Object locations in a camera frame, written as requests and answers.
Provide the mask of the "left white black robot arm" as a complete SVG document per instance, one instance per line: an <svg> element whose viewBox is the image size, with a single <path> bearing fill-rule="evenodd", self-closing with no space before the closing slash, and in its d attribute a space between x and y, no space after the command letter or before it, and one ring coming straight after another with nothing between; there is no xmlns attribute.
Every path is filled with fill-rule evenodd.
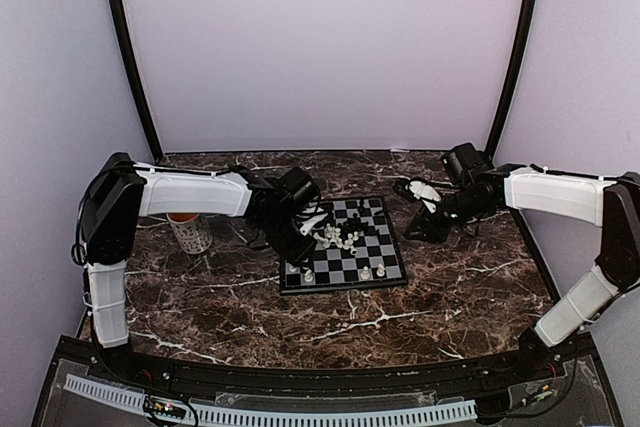
<svg viewBox="0 0 640 427"><path fill-rule="evenodd" d="M120 383L141 374L140 359L124 346L125 270L138 221L157 214L213 214L243 218L268 247L292 265L305 262L315 240L305 221L320 189L299 167L264 178L242 166L218 172L137 163L112 154L85 190L78 207L71 258L84 270L85 299L101 364Z"/></svg>

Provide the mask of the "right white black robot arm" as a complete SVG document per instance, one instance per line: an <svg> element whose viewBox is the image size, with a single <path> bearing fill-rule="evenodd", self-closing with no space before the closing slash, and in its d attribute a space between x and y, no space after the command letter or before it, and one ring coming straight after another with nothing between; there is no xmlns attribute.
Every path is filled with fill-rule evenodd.
<svg viewBox="0 0 640 427"><path fill-rule="evenodd" d="M494 210L547 214L589 225L599 233L594 260L562 297L519 337L510 371L534 379L552 350L592 324L618 298L639 285L639 176L599 176L548 170L533 164L495 167L481 160L444 162L450 190L422 178L401 179L394 191L420 209L406 237L430 243Z"/></svg>

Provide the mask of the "black grey chessboard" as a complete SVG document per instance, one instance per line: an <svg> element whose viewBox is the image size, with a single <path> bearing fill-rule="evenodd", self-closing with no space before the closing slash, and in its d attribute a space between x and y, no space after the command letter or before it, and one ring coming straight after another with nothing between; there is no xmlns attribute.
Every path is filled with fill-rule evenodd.
<svg viewBox="0 0 640 427"><path fill-rule="evenodd" d="M313 254L298 267L288 271L289 263L280 261L280 294L303 295L349 289L377 289L408 284L391 216L383 196L329 199L312 202L308 213L324 213L326 219L309 233L316 240ZM386 277L379 278L379 264ZM362 281L360 271L369 267L371 278ZM304 282L304 273L314 273L314 281Z"/></svg>

